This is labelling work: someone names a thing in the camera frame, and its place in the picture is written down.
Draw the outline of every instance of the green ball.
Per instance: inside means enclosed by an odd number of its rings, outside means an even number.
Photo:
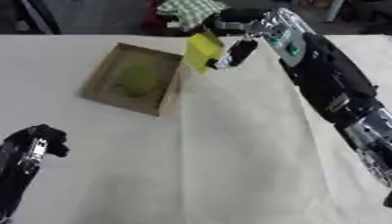
[[[151,66],[134,65],[122,71],[119,81],[129,96],[143,96],[157,85],[158,74]]]

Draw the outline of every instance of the green checkered towel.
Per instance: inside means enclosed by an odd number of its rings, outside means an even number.
[[[157,13],[178,17],[181,28],[189,31],[226,8],[226,4],[214,0],[168,0],[157,8]]]

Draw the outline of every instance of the yellow block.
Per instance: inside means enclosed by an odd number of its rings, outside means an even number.
[[[209,59],[219,59],[223,50],[223,43],[210,31],[194,35],[188,39],[185,63],[203,74],[208,67]]]

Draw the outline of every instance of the wooden tray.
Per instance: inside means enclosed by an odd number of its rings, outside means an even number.
[[[118,87],[117,78],[130,63],[148,63],[158,71],[157,86],[147,95],[129,97]],[[92,74],[82,95],[90,100],[159,116],[179,87],[182,56],[119,43]]]

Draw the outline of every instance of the white tablecloth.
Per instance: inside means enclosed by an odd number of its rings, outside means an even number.
[[[392,107],[390,40],[331,39]],[[72,149],[46,158],[16,223],[390,223],[388,191],[302,100],[265,43],[243,66],[193,75],[177,113],[154,118],[78,96],[119,41],[172,53],[186,43],[0,37],[0,134],[49,123],[69,133]]]

